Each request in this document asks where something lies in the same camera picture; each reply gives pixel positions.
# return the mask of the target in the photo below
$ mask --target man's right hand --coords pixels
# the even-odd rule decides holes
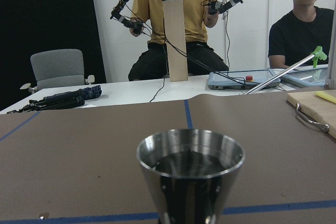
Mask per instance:
[[[130,21],[133,23],[136,23],[136,27],[130,28],[130,33],[135,37],[139,36],[144,28],[142,25],[142,22],[136,18],[131,18]]]
[[[284,55],[270,55],[268,56],[270,68],[288,68],[285,65],[286,57]]]

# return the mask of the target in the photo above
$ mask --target man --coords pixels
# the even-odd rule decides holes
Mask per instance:
[[[208,6],[201,5],[207,0],[183,0],[186,52],[189,57],[199,60],[211,69],[226,71],[228,67],[222,58],[207,44],[206,27],[214,27],[218,12],[210,15]],[[134,80],[159,79],[167,74],[167,55],[164,34],[164,16],[161,0],[134,0],[131,20],[146,22],[150,19],[153,32],[144,52],[133,65],[128,78]],[[209,70],[187,60],[188,71],[194,75],[209,74]]]
[[[268,59],[271,68],[288,68],[309,56],[317,46],[328,55],[333,10],[314,6],[317,0],[293,0],[293,10],[272,25]]]

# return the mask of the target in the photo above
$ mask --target red emergency stop button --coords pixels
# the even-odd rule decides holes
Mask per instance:
[[[252,81],[252,80],[253,80],[253,76],[246,76],[246,77],[245,77],[245,80],[247,80],[247,81]]]

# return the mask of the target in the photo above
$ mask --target black pants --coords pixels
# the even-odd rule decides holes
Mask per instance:
[[[187,42],[186,51],[188,57],[200,61],[211,69],[208,70],[187,59],[188,72],[195,76],[209,74],[213,71],[228,70],[222,58],[207,43],[199,41]],[[162,78],[167,72],[166,52],[166,45],[149,43],[148,51],[144,52],[133,65],[128,79],[133,81],[135,79],[151,80]]]

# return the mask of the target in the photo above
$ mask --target yellow t-shirt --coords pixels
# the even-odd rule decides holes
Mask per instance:
[[[207,6],[202,6],[201,2],[205,0],[183,0],[185,41],[207,42],[206,27],[203,23]],[[144,22],[151,20],[152,29],[159,34],[152,33],[151,40],[163,44],[164,40],[164,20],[162,0],[134,0],[131,17],[137,16]]]

